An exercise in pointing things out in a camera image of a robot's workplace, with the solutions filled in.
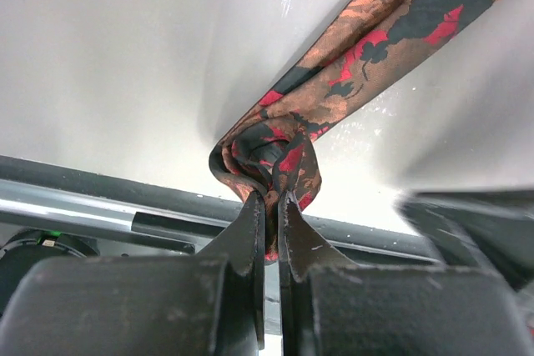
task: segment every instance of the patterned fabric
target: patterned fabric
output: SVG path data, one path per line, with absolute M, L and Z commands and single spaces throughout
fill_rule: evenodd
M 217 143 L 213 175 L 268 214 L 276 260 L 279 195 L 300 208 L 319 192 L 312 143 L 441 48 L 496 0 L 352 0 L 315 45 Z

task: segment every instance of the cloth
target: cloth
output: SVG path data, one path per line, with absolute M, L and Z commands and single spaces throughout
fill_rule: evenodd
M 312 143 L 425 61 L 497 0 L 352 0 L 314 46 L 217 143 L 213 175 L 267 210 L 277 259 L 279 196 L 301 209 L 320 190 Z

